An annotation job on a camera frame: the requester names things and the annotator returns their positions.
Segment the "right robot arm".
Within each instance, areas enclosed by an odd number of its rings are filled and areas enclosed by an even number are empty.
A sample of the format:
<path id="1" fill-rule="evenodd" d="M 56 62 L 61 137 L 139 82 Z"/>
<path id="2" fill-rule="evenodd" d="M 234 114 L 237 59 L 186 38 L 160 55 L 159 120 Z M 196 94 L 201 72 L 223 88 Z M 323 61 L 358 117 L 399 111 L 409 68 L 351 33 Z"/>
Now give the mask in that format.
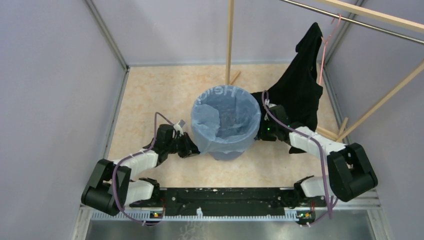
<path id="1" fill-rule="evenodd" d="M 322 177 L 309 176 L 297 182 L 300 188 L 293 192 L 293 200 L 299 206 L 307 206 L 314 197 L 325 195 L 349 202 L 379 183 L 362 145 L 337 142 L 299 122 L 291 122 L 282 105 L 264 105 L 257 137 L 285 142 L 292 150 L 311 154 L 321 161 Z"/>

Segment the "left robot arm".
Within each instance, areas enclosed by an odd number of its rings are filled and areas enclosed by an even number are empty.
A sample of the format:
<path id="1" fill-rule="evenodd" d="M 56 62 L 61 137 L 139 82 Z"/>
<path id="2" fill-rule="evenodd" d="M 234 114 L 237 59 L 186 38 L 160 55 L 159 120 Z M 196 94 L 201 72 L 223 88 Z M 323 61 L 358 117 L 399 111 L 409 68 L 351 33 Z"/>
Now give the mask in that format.
<path id="1" fill-rule="evenodd" d="M 110 216 L 140 201 L 156 206 L 161 198 L 159 183 L 136 176 L 158 167 L 172 154 L 184 159 L 197 156 L 200 151 L 180 125 L 161 124 L 152 141 L 139 152 L 122 160 L 100 159 L 82 192 L 81 203 Z"/>

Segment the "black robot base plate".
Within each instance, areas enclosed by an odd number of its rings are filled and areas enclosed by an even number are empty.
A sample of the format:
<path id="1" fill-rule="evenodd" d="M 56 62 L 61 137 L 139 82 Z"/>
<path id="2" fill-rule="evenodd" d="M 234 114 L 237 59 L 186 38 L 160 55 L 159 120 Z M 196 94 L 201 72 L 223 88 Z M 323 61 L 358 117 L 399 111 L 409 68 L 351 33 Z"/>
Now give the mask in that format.
<path id="1" fill-rule="evenodd" d="M 283 216 L 285 209 L 325 208 L 321 196 L 305 197 L 300 190 L 279 187 L 182 188 L 154 190 L 151 199 L 138 200 L 132 208 L 158 208 L 165 216 L 194 216 L 200 209 L 207 217 Z"/>

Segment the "blue plastic trash bin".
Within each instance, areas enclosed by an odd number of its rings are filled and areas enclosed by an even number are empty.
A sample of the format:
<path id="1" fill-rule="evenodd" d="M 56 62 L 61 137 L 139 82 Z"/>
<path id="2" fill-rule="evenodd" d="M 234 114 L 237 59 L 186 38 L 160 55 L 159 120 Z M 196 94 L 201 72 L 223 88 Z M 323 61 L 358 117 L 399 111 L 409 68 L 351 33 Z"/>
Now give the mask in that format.
<path id="1" fill-rule="evenodd" d="M 245 146 L 222 146 L 207 153 L 217 161 L 231 161 L 240 157 L 247 149 Z"/>

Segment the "light blue trash bag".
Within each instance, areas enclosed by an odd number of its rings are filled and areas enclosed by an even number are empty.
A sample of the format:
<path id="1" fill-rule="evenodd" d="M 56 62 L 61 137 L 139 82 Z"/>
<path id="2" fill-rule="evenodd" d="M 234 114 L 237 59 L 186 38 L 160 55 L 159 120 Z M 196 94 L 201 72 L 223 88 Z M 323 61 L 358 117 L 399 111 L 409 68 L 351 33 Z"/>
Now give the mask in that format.
<path id="1" fill-rule="evenodd" d="M 250 147 L 262 112 L 248 91 L 219 85 L 200 94 L 191 109 L 191 131 L 201 154 L 226 146 Z"/>

